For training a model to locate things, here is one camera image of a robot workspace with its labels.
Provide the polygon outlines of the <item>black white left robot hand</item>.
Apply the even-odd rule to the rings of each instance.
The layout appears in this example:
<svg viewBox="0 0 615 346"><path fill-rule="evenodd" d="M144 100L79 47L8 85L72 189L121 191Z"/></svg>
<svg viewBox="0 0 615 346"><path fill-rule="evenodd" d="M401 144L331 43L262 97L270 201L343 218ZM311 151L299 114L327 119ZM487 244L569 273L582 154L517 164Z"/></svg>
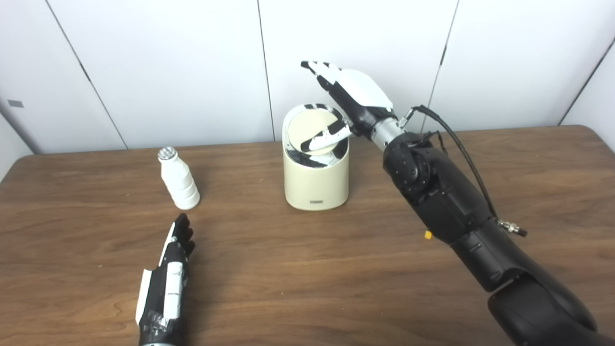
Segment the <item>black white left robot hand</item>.
<svg viewBox="0 0 615 346"><path fill-rule="evenodd" d="M139 346L184 346L187 320L183 291L190 272L189 259L196 244L185 213L172 223L158 265L143 270L135 311Z"/></svg>

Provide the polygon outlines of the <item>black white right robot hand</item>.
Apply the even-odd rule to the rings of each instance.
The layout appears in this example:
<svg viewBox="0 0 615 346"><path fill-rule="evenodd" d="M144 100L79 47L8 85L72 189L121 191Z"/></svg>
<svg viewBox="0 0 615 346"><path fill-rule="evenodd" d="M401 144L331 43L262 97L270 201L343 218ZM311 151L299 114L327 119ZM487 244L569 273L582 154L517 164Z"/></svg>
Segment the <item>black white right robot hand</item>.
<svg viewBox="0 0 615 346"><path fill-rule="evenodd" d="M328 62L302 61L323 90L341 107L344 115L312 138L301 143L301 151L323 149L351 135L364 136L381 151L403 131L396 127L394 106L376 82L363 72L340 69Z"/></svg>

